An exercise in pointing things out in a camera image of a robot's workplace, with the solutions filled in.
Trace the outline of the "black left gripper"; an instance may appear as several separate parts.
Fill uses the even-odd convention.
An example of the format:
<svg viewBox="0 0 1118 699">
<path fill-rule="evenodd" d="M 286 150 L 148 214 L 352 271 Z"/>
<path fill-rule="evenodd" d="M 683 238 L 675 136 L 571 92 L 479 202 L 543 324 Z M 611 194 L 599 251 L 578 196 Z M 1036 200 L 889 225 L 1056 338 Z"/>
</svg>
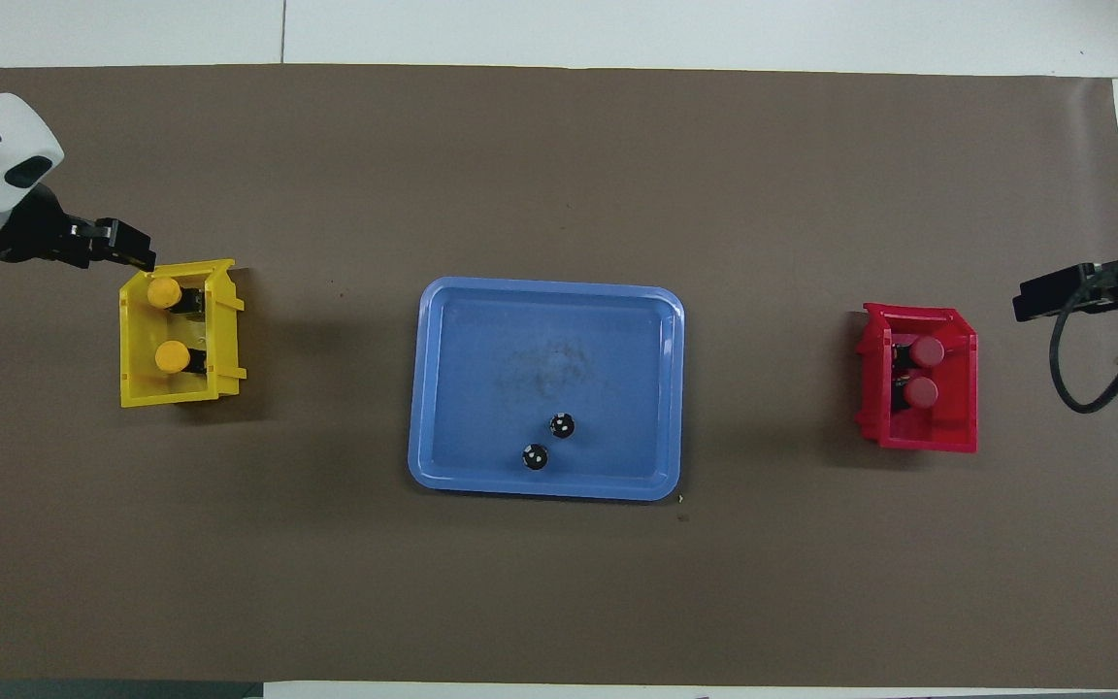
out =
<svg viewBox="0 0 1118 699">
<path fill-rule="evenodd" d="M 88 270 L 93 262 L 154 271 L 157 253 L 151 251 L 151 238 L 120 218 L 72 218 L 72 236 L 76 242 L 72 265 Z"/>
</svg>

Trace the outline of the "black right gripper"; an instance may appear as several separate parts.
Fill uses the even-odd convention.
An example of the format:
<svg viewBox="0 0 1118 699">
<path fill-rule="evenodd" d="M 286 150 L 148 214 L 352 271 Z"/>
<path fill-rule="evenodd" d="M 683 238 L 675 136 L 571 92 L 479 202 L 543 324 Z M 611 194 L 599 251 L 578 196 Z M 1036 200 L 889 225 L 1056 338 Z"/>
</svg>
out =
<svg viewBox="0 0 1118 699">
<path fill-rule="evenodd" d="M 1082 262 L 1021 283 L 1018 295 L 1013 297 L 1013 313 L 1018 322 L 1057 317 L 1070 297 L 1076 297 L 1076 313 L 1118 311 L 1118 259 L 1105 264 Z"/>
</svg>

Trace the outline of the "yellow push button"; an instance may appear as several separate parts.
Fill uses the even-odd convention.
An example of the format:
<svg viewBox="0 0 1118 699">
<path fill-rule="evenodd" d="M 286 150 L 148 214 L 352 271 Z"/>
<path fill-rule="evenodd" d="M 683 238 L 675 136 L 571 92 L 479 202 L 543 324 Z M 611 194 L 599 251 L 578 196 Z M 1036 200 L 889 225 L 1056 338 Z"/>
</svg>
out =
<svg viewBox="0 0 1118 699">
<path fill-rule="evenodd" d="M 206 372 L 206 355 L 202 349 L 193 349 L 178 340 L 168 340 L 159 344 L 154 353 L 158 370 L 165 375 L 203 375 Z"/>
<path fill-rule="evenodd" d="M 148 305 L 174 317 L 202 317 L 203 291 L 186 287 L 177 278 L 151 278 L 146 286 Z"/>
</svg>

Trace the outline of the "red push button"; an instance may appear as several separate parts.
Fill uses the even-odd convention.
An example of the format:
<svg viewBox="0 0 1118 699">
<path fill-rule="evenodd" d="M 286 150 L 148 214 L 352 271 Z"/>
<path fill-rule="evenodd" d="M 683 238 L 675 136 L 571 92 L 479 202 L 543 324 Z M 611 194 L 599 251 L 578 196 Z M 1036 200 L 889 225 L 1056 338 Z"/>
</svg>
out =
<svg viewBox="0 0 1118 699">
<path fill-rule="evenodd" d="M 926 376 L 901 376 L 892 381 L 891 409 L 931 409 L 939 398 L 939 389 L 932 378 Z"/>
<path fill-rule="evenodd" d="M 898 371 L 934 370 L 948 355 L 941 340 L 918 336 L 910 344 L 893 346 L 893 367 Z"/>
</svg>

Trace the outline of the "yellow plastic storage bin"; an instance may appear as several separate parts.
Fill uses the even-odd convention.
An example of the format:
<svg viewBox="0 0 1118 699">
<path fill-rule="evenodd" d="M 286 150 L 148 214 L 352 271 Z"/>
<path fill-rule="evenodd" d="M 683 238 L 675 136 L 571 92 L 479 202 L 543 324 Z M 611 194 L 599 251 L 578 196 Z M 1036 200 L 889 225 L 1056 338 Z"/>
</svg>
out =
<svg viewBox="0 0 1118 699">
<path fill-rule="evenodd" d="M 119 402 L 123 408 L 217 402 L 239 394 L 246 370 L 239 353 L 239 317 L 245 308 L 231 278 L 234 258 L 160 265 L 138 273 L 119 291 Z M 174 317 L 148 305 L 151 278 L 177 278 L 203 291 L 202 317 Z M 206 355 L 203 375 L 158 370 L 159 344 L 178 340 Z"/>
</svg>

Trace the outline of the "red plastic storage bin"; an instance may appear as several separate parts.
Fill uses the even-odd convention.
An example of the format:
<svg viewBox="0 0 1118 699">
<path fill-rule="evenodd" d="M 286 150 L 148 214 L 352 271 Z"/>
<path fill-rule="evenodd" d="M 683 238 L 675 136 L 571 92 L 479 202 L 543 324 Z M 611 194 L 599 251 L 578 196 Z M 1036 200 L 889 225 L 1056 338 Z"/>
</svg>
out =
<svg viewBox="0 0 1118 699">
<path fill-rule="evenodd" d="M 951 306 L 865 304 L 866 324 L 856 344 L 860 402 L 855 421 L 864 440 L 883 448 L 972 454 L 979 448 L 979 336 Z M 898 371 L 893 346 L 915 337 L 942 341 L 946 358 L 934 370 Z M 892 381 L 932 378 L 939 398 L 931 409 L 891 409 Z"/>
</svg>

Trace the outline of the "brown table mat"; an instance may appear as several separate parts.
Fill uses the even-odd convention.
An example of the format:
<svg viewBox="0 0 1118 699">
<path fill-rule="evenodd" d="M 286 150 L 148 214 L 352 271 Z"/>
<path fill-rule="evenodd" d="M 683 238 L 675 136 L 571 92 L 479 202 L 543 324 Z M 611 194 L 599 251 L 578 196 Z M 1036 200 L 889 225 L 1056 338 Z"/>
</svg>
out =
<svg viewBox="0 0 1118 699">
<path fill-rule="evenodd" d="M 1020 282 L 1118 257 L 1112 83 L 711 70 L 0 70 L 80 216 L 231 257 L 239 395 L 119 406 L 113 264 L 0 264 L 9 678 L 1118 687 L 1118 399 Z M 665 503 L 407 465 L 423 289 L 686 309 Z M 862 437 L 865 304 L 979 337 L 979 446 Z"/>
</svg>

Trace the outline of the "blue plastic tray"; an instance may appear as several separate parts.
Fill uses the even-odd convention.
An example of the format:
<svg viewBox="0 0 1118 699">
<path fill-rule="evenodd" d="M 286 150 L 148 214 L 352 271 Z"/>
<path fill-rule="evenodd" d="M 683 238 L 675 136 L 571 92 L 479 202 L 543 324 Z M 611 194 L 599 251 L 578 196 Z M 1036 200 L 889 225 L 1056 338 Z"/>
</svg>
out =
<svg viewBox="0 0 1118 699">
<path fill-rule="evenodd" d="M 655 503 L 680 478 L 686 313 L 639 284 L 444 276 L 418 302 L 408 465 L 472 494 Z M 556 440 L 556 413 L 575 419 Z M 522 463 L 544 444 L 539 472 Z"/>
</svg>

